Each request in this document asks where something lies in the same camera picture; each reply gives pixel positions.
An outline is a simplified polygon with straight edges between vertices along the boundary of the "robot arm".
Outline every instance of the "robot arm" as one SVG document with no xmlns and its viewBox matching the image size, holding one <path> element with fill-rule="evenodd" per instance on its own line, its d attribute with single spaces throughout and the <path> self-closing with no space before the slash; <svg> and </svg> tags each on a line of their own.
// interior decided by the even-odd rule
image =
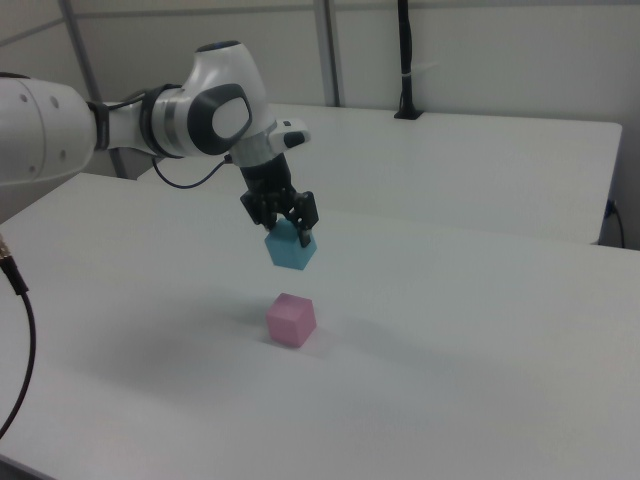
<svg viewBox="0 0 640 480">
<path fill-rule="evenodd" d="M 170 158 L 229 152 L 254 223 L 271 230 L 281 214 L 303 247 L 318 214 L 313 193 L 291 185 L 284 152 L 308 140 L 300 120 L 273 116 L 251 54 L 235 41 L 199 48 L 184 85 L 163 85 L 125 104 L 87 104 L 64 85 L 0 78 L 0 185 L 80 171 L 94 149 Z"/>
</svg>

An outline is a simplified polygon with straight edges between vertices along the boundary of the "black mount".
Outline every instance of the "black mount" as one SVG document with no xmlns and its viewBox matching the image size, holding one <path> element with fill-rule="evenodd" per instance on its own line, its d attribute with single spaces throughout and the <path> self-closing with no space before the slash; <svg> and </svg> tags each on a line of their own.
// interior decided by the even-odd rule
<svg viewBox="0 0 640 480">
<path fill-rule="evenodd" d="M 413 86 L 411 85 L 411 25 L 409 24 L 409 2 L 398 0 L 398 29 L 400 31 L 400 66 L 402 68 L 402 94 L 398 113 L 393 117 L 403 120 L 415 120 L 422 114 L 413 105 Z"/>
</svg>

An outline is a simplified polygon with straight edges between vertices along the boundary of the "cube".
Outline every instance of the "cube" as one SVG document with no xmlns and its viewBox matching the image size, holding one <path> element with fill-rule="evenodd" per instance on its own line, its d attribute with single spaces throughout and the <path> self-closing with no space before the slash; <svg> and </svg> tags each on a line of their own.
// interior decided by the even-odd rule
<svg viewBox="0 0 640 480">
<path fill-rule="evenodd" d="M 313 303 L 308 298 L 281 293 L 267 311 L 271 338 L 289 347 L 301 347 L 316 328 Z"/>
<path fill-rule="evenodd" d="M 311 243 L 302 248 L 296 227 L 285 219 L 278 220 L 276 226 L 264 239 L 264 243 L 267 245 L 274 265 L 296 270 L 304 270 L 318 249 L 313 234 L 311 234 Z"/>
</svg>

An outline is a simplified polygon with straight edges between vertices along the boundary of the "black cable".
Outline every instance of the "black cable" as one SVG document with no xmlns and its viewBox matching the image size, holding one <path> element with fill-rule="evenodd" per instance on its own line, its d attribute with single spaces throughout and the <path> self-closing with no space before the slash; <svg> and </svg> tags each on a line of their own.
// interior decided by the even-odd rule
<svg viewBox="0 0 640 480">
<path fill-rule="evenodd" d="M 5 420 L 2 427 L 0 427 L 0 439 L 7 433 L 9 427 L 13 423 L 13 420 L 18 415 L 18 411 L 22 406 L 22 402 L 24 401 L 25 396 L 27 395 L 27 390 L 29 389 L 29 383 L 31 382 L 31 375 L 33 374 L 33 366 L 36 360 L 36 321 L 33 315 L 33 308 L 31 307 L 31 302 L 29 301 L 29 296 L 27 292 L 29 288 L 27 284 L 22 279 L 22 275 L 20 275 L 20 271 L 16 265 L 11 252 L 9 252 L 9 248 L 4 243 L 2 236 L 0 236 L 0 269 L 4 272 L 13 287 L 13 290 L 16 292 L 16 295 L 22 298 L 24 302 L 24 308 L 27 311 L 27 319 L 29 320 L 29 361 L 27 362 L 27 371 L 24 375 L 24 380 L 22 382 L 22 387 L 20 388 L 20 393 L 18 394 L 18 399 L 16 400 L 13 408 L 11 409 L 11 413 Z"/>
<path fill-rule="evenodd" d="M 155 169 L 156 173 L 158 174 L 158 176 L 162 179 L 163 182 L 171 185 L 174 188 L 180 188 L 182 190 L 187 190 L 189 188 L 195 188 L 199 185 L 202 185 L 204 182 L 206 182 L 207 180 L 209 180 L 211 177 L 213 177 L 213 175 L 220 170 L 220 168 L 222 167 L 222 165 L 224 165 L 225 163 L 229 163 L 229 160 L 225 157 L 225 159 L 220 162 L 218 165 L 216 165 L 216 167 L 211 170 L 211 172 L 209 172 L 209 174 L 204 177 L 202 180 L 196 182 L 196 183 L 192 183 L 191 185 L 178 185 L 177 183 L 173 183 L 171 180 L 169 180 L 167 177 L 165 177 L 162 172 L 160 171 L 160 169 L 158 168 L 158 162 L 156 157 L 151 157 L 151 163 L 153 163 L 153 168 Z"/>
<path fill-rule="evenodd" d="M 29 301 L 29 296 L 27 293 L 23 293 L 20 295 L 22 297 L 22 301 L 24 302 L 24 308 L 27 310 L 27 318 L 29 320 L 29 361 L 27 363 L 27 371 L 24 375 L 24 380 L 22 381 L 22 388 L 20 389 L 20 393 L 18 394 L 18 398 L 16 403 L 13 405 L 11 409 L 11 413 L 5 420 L 2 428 L 0 428 L 0 440 L 7 433 L 9 427 L 15 420 L 18 412 L 20 411 L 20 407 L 22 406 L 22 402 L 27 395 L 27 390 L 29 389 L 29 383 L 31 382 L 31 375 L 33 374 L 33 366 L 36 361 L 36 320 L 33 315 L 33 308 L 31 307 L 31 302 Z"/>
<path fill-rule="evenodd" d="M 607 200 L 607 205 L 604 209 L 605 220 L 609 218 L 611 215 L 615 215 L 616 218 L 618 219 L 618 227 L 620 228 L 620 246 L 622 248 L 627 248 L 624 241 L 624 228 L 622 227 L 622 217 L 620 216 L 618 205 L 614 200 Z"/>
<path fill-rule="evenodd" d="M 122 103 L 116 103 L 114 105 L 109 105 L 109 110 L 117 110 L 119 108 L 126 107 L 127 105 L 133 105 L 134 103 L 137 103 L 140 100 L 142 100 L 142 96 L 135 97 L 132 100 L 127 100 L 127 101 L 122 102 Z"/>
<path fill-rule="evenodd" d="M 622 248 L 627 248 L 624 244 L 624 228 L 622 227 L 622 218 L 620 218 L 620 212 L 614 205 L 614 213 L 616 214 L 616 218 L 618 219 L 618 226 L 620 227 L 620 246 Z"/>
</svg>

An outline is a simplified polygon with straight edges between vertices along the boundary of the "blue cube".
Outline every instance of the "blue cube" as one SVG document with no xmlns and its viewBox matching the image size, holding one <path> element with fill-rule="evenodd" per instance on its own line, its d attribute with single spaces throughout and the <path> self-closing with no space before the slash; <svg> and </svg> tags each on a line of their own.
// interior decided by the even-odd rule
<svg viewBox="0 0 640 480">
<path fill-rule="evenodd" d="M 302 248 L 300 240 L 298 240 L 296 227 L 285 219 L 278 220 L 276 226 L 264 239 L 264 243 L 267 245 L 274 265 L 296 270 L 304 270 L 314 252 L 318 249 L 313 234 L 311 234 L 311 243 Z"/>
</svg>

